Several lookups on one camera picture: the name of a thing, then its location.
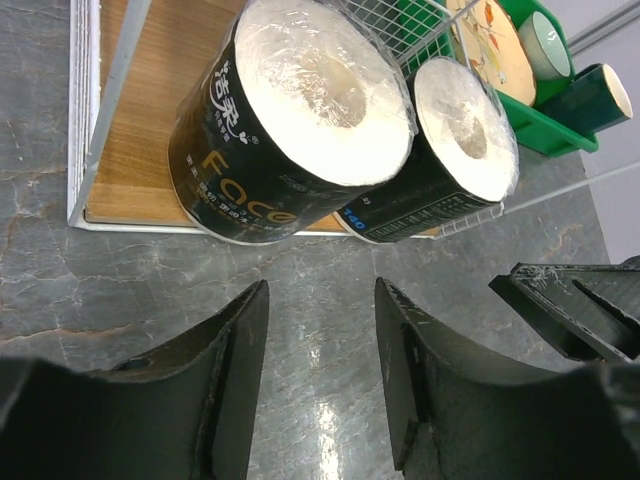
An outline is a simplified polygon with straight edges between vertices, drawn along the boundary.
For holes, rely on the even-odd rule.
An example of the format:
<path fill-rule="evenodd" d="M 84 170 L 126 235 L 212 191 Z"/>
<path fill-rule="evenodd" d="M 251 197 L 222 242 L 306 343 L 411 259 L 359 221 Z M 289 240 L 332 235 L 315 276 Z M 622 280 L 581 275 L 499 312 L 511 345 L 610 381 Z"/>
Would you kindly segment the black roll front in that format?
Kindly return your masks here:
<path fill-rule="evenodd" d="M 399 67 L 345 8 L 250 1 L 185 100 L 167 159 L 198 228 L 266 245 L 393 178 L 416 131 Z"/>

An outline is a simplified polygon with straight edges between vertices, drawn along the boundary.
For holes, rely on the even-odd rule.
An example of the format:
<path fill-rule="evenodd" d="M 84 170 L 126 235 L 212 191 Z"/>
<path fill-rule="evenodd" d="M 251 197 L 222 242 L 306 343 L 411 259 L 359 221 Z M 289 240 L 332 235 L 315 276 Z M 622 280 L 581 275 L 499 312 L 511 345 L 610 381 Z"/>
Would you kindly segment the white wire wooden shelf rack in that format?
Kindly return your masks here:
<path fill-rule="evenodd" d="M 206 233 L 178 202 L 170 178 L 168 144 L 185 100 L 248 2 L 80 3 L 76 22 L 87 25 L 89 32 L 76 40 L 75 67 L 79 77 L 91 82 L 90 103 L 96 112 L 87 121 L 89 136 L 77 138 L 73 147 L 75 196 L 70 222 L 83 218 L 91 226 L 121 226 L 129 231 Z M 370 10 L 361 4 L 326 2 L 355 16 L 392 56 L 415 114 L 407 86 L 414 72 L 403 73 L 380 39 Z M 427 231 L 445 235 L 459 222 L 501 208 L 504 200 Z M 319 225 L 350 233 L 336 220 L 338 210 L 295 234 Z"/>

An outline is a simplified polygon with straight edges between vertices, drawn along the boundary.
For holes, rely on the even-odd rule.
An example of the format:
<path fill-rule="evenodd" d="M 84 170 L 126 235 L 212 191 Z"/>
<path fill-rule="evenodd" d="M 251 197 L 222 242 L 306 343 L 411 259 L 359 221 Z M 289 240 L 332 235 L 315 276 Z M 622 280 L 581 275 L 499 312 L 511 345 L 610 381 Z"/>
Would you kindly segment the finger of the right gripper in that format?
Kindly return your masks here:
<path fill-rule="evenodd" d="M 519 263 L 489 287 L 569 360 L 639 359 L 637 262 Z"/>

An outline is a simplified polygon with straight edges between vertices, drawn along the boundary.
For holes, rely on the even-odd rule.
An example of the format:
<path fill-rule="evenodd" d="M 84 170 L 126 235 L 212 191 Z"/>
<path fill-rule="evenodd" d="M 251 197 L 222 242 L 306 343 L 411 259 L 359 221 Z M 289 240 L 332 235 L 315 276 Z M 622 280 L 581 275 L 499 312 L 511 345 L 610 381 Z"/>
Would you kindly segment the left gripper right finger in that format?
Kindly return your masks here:
<path fill-rule="evenodd" d="M 393 464 L 407 479 L 635 479 L 639 368 L 554 372 L 491 350 L 375 283 Z"/>

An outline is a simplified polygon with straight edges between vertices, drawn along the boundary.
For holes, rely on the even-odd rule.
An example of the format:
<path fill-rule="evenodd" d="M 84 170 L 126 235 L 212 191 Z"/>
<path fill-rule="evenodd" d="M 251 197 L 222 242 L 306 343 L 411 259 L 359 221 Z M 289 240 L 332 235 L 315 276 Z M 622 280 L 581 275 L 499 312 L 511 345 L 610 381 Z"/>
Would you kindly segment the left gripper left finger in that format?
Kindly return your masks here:
<path fill-rule="evenodd" d="M 5 479 L 243 479 L 269 323 L 259 281 L 109 370 L 1 362 Z"/>

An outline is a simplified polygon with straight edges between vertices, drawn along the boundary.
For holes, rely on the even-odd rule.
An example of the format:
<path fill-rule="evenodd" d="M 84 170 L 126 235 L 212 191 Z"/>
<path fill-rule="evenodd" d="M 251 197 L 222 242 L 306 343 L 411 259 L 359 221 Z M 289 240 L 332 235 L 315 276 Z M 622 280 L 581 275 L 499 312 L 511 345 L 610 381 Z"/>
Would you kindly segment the black paper towel roll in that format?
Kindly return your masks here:
<path fill-rule="evenodd" d="M 407 80 L 418 132 L 391 180 L 334 216 L 354 236 L 396 243 L 499 205 L 519 177 L 519 153 L 493 88 L 449 57 L 423 63 Z"/>

